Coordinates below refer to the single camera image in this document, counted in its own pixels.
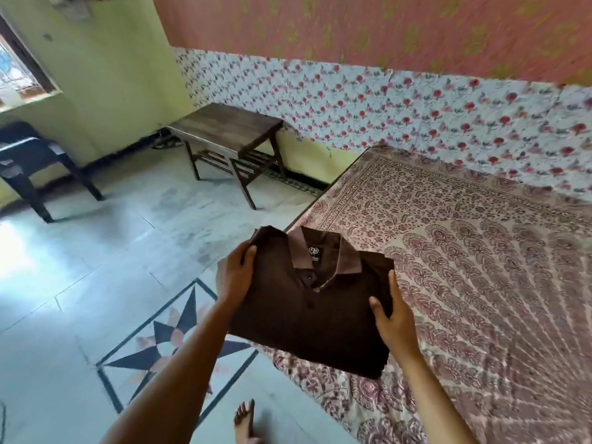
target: marble floor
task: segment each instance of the marble floor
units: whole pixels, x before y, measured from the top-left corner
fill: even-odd
[[[205,180],[195,181],[183,152],[145,150],[100,171],[104,202],[61,189],[46,203],[54,224],[30,209],[0,218],[0,443],[99,441],[117,417],[99,362],[117,360],[132,337],[142,342],[135,334],[152,323],[181,323],[162,312],[183,310],[196,278],[208,288],[196,296],[208,299],[219,259],[256,227],[286,227],[315,199],[261,176],[249,186],[252,211],[226,174],[199,163]],[[223,396],[192,442],[232,443],[234,410],[250,398],[268,443],[353,442],[265,356],[241,345],[223,358],[242,372],[222,377],[224,389],[212,380]]]

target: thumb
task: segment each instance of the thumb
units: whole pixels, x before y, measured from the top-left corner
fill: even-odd
[[[374,313],[374,318],[376,318],[376,323],[388,321],[389,319],[384,314],[384,310],[382,309],[382,304],[380,303],[380,301],[374,296],[371,296],[369,301],[370,308],[372,308],[372,313]]]
[[[245,262],[243,263],[243,268],[253,270],[253,261],[255,260],[256,253],[257,246],[251,246],[247,249],[247,252],[245,253]]]

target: floral wallpaper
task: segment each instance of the floral wallpaper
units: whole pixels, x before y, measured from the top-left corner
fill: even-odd
[[[592,88],[175,51],[198,108],[222,102],[323,144],[389,144],[592,201]]]
[[[154,0],[174,47],[592,85],[592,0]]]

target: bench leg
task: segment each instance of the bench leg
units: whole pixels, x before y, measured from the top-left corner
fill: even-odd
[[[239,174],[239,171],[236,168],[236,164],[230,157],[226,157],[226,162],[228,162],[228,167],[230,168],[230,171],[232,171],[232,174],[236,179],[236,182],[239,183],[240,190],[245,196],[245,199],[247,200],[249,207],[253,210],[256,210],[257,208],[255,207],[255,203],[251,199],[251,195],[249,194],[247,186],[244,184],[243,179],[241,178],[241,175]]]
[[[196,165],[197,162],[195,161],[193,152],[191,152],[191,145],[186,140],[183,140],[183,143],[185,144],[185,151],[187,151],[187,156],[189,157],[189,163],[191,164],[191,169],[193,170],[193,175],[195,176],[195,178],[197,180],[200,180],[199,173],[197,172],[197,165]]]
[[[271,143],[271,148],[273,149],[273,156],[275,157],[277,166],[279,167],[279,174],[282,175],[282,177],[285,179],[286,169],[284,167],[284,161],[282,160],[282,154],[280,154],[279,152],[278,140],[276,139],[275,134],[273,134],[269,138],[269,142]]]
[[[85,175],[82,174],[82,172],[76,166],[76,164],[74,163],[74,161],[72,159],[70,159],[70,156],[68,156],[66,153],[63,153],[63,154],[58,155],[57,158],[60,160],[60,162],[62,163],[62,165],[64,167],[66,167],[70,171],[70,173],[72,174],[72,176],[74,176],[76,178],[76,180],[83,187],[85,187],[93,195],[93,197],[97,201],[103,201],[103,199],[105,199],[103,197],[103,194],[91,182],[91,180],[89,178],[87,178]]]
[[[19,194],[19,196],[27,201],[33,210],[39,215],[46,223],[53,223],[53,218],[49,215],[49,212],[43,205],[39,192],[31,183],[31,180],[24,174],[16,175],[11,178],[3,178],[4,181],[11,186],[11,188]]]

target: window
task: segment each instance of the window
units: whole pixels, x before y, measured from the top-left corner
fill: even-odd
[[[0,16],[0,109],[25,104],[55,89],[14,31]]]

